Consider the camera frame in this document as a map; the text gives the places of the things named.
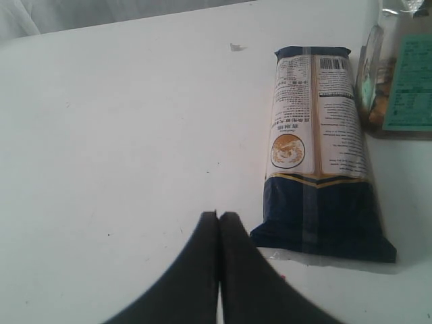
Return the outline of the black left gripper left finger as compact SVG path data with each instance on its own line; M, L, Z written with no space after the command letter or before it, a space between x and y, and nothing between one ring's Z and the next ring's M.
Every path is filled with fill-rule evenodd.
M166 272L108 323L216 323L219 220L201 214L187 244Z

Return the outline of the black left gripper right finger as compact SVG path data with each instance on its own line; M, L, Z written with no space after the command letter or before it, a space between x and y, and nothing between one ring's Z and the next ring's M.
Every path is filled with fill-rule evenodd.
M265 260L234 212L219 218L219 262L225 323L339 323Z

